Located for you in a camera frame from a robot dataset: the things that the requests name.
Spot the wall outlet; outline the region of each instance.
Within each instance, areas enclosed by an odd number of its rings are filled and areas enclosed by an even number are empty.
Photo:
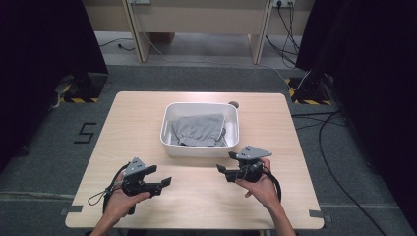
[[[273,0],[272,7],[278,7],[278,1],[281,1],[281,8],[289,8],[291,6],[294,6],[295,0]]]

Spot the gray carpet floor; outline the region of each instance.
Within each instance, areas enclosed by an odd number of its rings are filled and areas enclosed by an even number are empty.
[[[28,144],[29,153],[12,158],[1,173],[0,235],[85,235],[89,231],[68,228],[65,209],[72,203],[112,101],[119,91],[279,92],[287,97],[292,115],[332,112],[342,106],[334,96],[331,105],[294,104],[286,83],[269,69],[166,66],[108,66],[108,69],[109,76],[97,103],[61,103],[38,127]],[[280,72],[284,78],[304,75],[296,70]],[[387,235],[415,235],[381,176],[368,165],[344,114],[335,115],[323,127],[319,142],[323,123],[320,120],[326,118],[328,115],[293,118],[326,219],[323,229],[297,230],[299,235],[381,235],[371,220],[337,186],[320,147],[345,191]],[[85,130],[94,133],[91,142],[74,144],[74,141],[86,138],[79,136],[86,122],[95,123]],[[126,235],[126,230],[113,229],[110,235]]]

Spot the black tape marking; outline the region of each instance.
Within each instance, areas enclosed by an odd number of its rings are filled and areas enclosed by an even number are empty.
[[[71,213],[71,212],[80,213],[82,210],[83,210],[83,206],[70,206],[68,208],[62,208],[59,214],[62,216],[66,216],[68,215],[68,213]]]
[[[84,132],[84,127],[87,125],[95,125],[96,123],[89,123],[86,122],[83,124],[83,127],[81,128],[79,135],[87,135],[89,136],[89,139],[87,141],[74,141],[74,144],[77,145],[84,145],[84,144],[89,144],[91,142],[92,136],[94,135],[94,133],[90,133],[90,132]]]
[[[310,217],[325,218],[325,215],[321,211],[318,211],[318,210],[309,209],[309,214],[310,214]]]

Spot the gray cloth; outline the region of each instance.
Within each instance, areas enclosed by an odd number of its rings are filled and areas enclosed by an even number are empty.
[[[172,145],[221,147],[224,141],[224,116],[201,115],[181,117],[172,123]]]

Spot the white container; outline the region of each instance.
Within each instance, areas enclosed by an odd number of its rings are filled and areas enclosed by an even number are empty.
[[[215,114],[224,116],[224,128],[226,129],[224,138],[227,143],[225,147],[188,147],[171,144],[171,136],[174,135],[171,124],[174,121],[182,117]],[[237,108],[234,105],[222,103],[172,103],[165,109],[160,140],[165,147],[166,153],[171,156],[228,157],[228,153],[234,151],[239,143]]]

